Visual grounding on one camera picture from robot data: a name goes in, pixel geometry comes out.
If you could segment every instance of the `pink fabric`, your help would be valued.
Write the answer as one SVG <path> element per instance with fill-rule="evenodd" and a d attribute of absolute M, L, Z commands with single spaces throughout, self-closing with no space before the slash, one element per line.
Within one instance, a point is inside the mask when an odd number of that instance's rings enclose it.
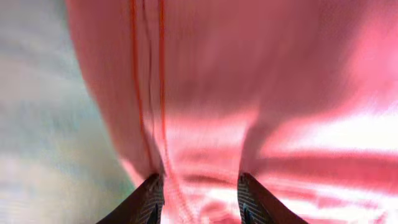
<path fill-rule="evenodd" d="M 146 20 L 136 1 L 144 121 L 155 169 L 163 161 L 174 173 L 162 223 L 240 223 L 239 168 L 310 223 L 396 223 L 398 1 L 165 0 L 169 154 L 158 1 L 145 1 Z M 83 77 L 138 185 L 153 170 L 129 1 L 69 0 L 68 10 Z"/>

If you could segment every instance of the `gray background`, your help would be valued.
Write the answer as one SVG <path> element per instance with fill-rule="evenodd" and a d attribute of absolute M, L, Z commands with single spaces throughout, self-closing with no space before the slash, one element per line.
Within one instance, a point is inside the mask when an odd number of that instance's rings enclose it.
<path fill-rule="evenodd" d="M 0 223 L 95 223 L 133 191 L 62 0 L 0 0 Z"/>

